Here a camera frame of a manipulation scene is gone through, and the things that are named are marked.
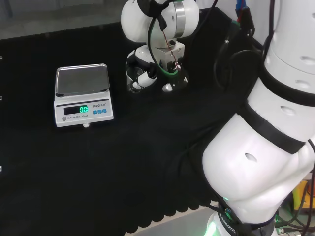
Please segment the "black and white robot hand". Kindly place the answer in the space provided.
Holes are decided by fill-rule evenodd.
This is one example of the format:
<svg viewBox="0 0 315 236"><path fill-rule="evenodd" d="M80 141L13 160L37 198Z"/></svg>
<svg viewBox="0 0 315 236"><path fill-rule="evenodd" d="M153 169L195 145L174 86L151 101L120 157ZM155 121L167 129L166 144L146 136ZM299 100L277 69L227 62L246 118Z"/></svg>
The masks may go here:
<svg viewBox="0 0 315 236"><path fill-rule="evenodd" d="M140 93L164 77L167 83L164 92L184 87L189 77L184 70L185 46L180 42L169 41L166 48L153 48L143 45L133 50L126 59L126 87L131 93Z"/></svg>

